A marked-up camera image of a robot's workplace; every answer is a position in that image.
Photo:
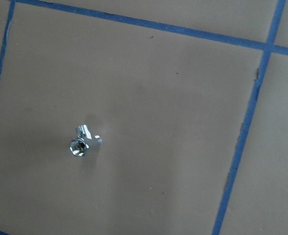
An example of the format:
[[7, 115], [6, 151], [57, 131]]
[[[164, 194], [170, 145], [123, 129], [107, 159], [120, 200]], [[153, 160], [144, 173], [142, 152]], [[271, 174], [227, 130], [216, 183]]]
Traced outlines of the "chrome pipe fitting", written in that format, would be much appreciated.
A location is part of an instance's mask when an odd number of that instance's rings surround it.
[[89, 125], [76, 127], [77, 137], [70, 143], [70, 152], [76, 157], [83, 157], [90, 148], [98, 148], [102, 143], [100, 135], [93, 135]]

